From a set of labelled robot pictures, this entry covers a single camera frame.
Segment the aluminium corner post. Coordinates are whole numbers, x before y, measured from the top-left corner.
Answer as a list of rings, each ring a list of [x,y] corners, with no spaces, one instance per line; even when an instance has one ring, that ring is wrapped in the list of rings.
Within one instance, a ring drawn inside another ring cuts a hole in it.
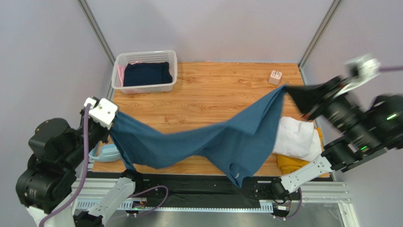
[[[331,23],[332,19],[334,18],[335,14],[337,13],[340,5],[342,4],[342,0],[333,0],[329,9],[327,10],[324,18],[322,19],[318,29],[316,30],[312,40],[310,41],[308,47],[306,48],[300,62],[298,63],[298,67],[300,70],[304,68],[307,64],[310,56],[313,54],[316,46],[320,42],[322,36],[324,35],[326,29],[328,28],[329,24]]]
[[[106,55],[108,61],[111,63],[111,65],[114,65],[115,62],[115,57],[111,51],[111,48],[109,44],[107,43],[107,40],[105,39],[105,36],[103,35],[101,28],[99,24],[96,21],[96,18],[90,8],[89,3],[86,0],[77,0],[77,3],[79,4],[84,16],[86,17],[93,33],[95,34],[104,54]]]

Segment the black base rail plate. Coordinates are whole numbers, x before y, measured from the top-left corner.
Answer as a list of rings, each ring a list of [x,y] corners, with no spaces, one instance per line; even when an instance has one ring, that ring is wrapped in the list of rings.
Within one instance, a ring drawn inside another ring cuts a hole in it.
[[[148,207],[162,204],[163,208],[235,208],[259,207],[259,200],[271,200],[268,184],[270,176],[246,178],[242,187],[235,186],[224,175],[167,175],[143,174],[143,182],[136,193],[157,185],[143,195]]]

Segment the light blue plastic object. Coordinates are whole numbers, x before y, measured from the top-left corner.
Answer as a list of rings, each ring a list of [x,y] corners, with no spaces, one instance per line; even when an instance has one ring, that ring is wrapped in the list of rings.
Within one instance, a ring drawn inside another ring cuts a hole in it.
[[[98,155],[96,149],[92,149],[88,155],[92,160],[96,162],[114,162],[121,159],[120,152],[114,144],[107,144],[100,148]]]

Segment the right aluminium corner post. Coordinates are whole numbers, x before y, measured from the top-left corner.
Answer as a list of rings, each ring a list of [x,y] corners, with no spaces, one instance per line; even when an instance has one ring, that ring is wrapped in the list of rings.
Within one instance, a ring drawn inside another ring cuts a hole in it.
[[[306,48],[300,62],[298,63],[298,67],[300,70],[304,68],[307,64],[310,56],[313,54],[316,46],[320,42],[322,36],[324,35],[326,29],[328,28],[329,24],[331,23],[332,19],[334,18],[335,14],[337,13],[340,5],[342,4],[342,0],[333,0],[329,9],[327,10],[324,18],[322,19],[318,29],[316,30],[312,40],[310,41],[308,47]]]

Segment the white folded t shirt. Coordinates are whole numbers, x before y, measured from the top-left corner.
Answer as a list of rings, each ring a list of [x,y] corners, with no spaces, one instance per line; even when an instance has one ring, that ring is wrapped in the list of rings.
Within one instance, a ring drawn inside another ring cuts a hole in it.
[[[311,162],[322,153],[319,133],[312,122],[283,116],[272,152]]]

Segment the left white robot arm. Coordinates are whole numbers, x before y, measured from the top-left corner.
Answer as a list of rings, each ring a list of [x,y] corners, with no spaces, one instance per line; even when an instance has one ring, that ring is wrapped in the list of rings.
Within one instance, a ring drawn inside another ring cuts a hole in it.
[[[17,180],[16,193],[40,227],[103,227],[143,179],[137,171],[126,170],[96,206],[72,214],[71,204],[86,180],[89,152],[109,135],[89,111],[89,106],[81,111],[78,129],[53,118],[38,125],[29,139],[33,154]]]

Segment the yellow folded t shirt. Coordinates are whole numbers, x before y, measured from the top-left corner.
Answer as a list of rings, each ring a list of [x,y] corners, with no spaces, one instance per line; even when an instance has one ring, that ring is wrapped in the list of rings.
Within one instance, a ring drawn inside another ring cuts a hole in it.
[[[275,153],[280,171],[284,175],[290,174],[313,161],[323,151],[322,138],[321,129],[315,128],[309,148],[288,148],[285,152]]]

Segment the pink cube block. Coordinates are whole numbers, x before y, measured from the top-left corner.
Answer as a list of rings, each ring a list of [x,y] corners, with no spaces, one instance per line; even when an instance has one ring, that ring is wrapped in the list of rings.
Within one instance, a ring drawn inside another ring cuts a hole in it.
[[[276,86],[279,85],[282,75],[282,72],[273,70],[269,76],[268,83]]]

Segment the left aluminium corner post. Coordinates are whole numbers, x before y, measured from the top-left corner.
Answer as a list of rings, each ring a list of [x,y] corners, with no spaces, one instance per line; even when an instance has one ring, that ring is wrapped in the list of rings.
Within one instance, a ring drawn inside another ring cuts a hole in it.
[[[109,44],[107,43],[107,40],[105,39],[105,36],[103,35],[101,28],[99,24],[96,21],[96,18],[90,8],[89,3],[86,0],[77,0],[77,3],[79,4],[84,16],[86,17],[93,33],[95,34],[104,54],[106,55],[108,61],[111,63],[111,65],[114,65],[115,62],[115,57],[111,51],[111,48]]]

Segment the navy folded t shirt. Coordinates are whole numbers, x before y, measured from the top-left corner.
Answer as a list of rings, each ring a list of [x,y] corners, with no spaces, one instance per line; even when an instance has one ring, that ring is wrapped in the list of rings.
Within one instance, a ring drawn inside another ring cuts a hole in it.
[[[128,64],[125,69],[124,87],[169,84],[173,77],[169,72],[169,63]]]

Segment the teal blue t shirt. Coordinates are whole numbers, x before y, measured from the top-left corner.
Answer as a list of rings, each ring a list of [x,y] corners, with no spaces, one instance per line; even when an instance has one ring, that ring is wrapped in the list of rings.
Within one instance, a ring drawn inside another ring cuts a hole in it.
[[[285,94],[281,86],[227,121],[170,134],[119,112],[110,136],[128,169],[136,164],[161,169],[201,156],[241,187],[273,151]]]

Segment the white plastic laundry basket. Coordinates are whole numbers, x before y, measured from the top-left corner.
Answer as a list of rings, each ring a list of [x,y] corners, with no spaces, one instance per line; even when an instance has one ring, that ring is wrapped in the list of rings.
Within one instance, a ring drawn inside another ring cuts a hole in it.
[[[176,81],[173,50],[127,52],[116,57],[112,87],[125,94],[171,91]]]

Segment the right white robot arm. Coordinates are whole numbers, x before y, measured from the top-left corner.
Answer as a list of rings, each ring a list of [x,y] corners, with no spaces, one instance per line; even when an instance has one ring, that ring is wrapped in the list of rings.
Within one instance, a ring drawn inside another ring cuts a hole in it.
[[[322,174],[346,172],[388,149],[403,147],[403,96],[379,95],[367,111],[362,111],[347,92],[350,83],[335,77],[319,85],[286,86],[304,119],[322,116],[342,135],[304,167],[272,180],[271,198],[286,200],[301,185]]]

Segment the pink t shirt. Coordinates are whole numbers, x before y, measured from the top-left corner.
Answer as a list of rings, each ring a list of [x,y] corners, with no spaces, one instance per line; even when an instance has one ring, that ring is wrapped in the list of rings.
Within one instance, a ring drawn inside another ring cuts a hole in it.
[[[126,67],[127,67],[127,65],[117,65],[117,72],[118,72],[120,87],[124,86],[124,75],[125,75]]]

